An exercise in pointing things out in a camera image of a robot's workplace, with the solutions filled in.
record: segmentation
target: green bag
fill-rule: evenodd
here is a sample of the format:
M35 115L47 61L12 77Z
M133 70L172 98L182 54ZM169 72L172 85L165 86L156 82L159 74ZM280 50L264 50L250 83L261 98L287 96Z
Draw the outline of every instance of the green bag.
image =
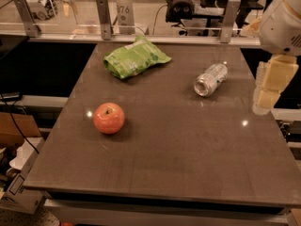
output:
M171 57L148 41L143 36L137 36L135 42L105 54L103 64L105 68L119 79L136 76L149 66L167 63Z

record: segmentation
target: apple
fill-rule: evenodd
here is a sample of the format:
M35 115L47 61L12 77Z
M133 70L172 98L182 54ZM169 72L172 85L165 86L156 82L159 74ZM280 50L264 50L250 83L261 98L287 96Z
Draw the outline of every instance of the apple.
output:
M95 127L102 133L115 134L124 124L122 108L114 103L104 103L93 113Z

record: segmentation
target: gray table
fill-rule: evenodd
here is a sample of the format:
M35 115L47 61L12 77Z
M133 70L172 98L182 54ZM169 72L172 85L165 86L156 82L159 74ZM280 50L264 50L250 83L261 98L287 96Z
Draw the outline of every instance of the gray table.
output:
M98 45L25 187L75 204L106 196L105 202L182 202L183 208L301 207L300 171L272 115L252 113L255 83L238 48L159 44L171 62L120 81L102 57L123 45ZM228 80L211 98L196 95L194 79L224 61ZM98 132L87 116L105 102L126 114L113 136Z

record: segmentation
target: white object in box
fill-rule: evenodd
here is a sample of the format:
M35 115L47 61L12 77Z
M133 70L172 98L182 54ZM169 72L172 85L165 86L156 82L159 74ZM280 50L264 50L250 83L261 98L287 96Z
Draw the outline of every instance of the white object in box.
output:
M44 143L42 137L29 137L28 140L38 151L41 150ZM38 154L27 141L18 148L17 156L9 164L21 172L11 182L7 191L0 194L0 208L27 214L36 212L43 195L40 191L25 189L23 183L37 157Z

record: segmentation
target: silver can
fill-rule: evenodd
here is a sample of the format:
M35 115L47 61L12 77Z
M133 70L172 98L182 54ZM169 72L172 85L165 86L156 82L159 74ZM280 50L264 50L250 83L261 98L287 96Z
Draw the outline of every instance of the silver can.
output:
M203 97L211 96L220 84L227 79L228 69L224 64L213 64L205 73L200 74L194 87L198 95Z

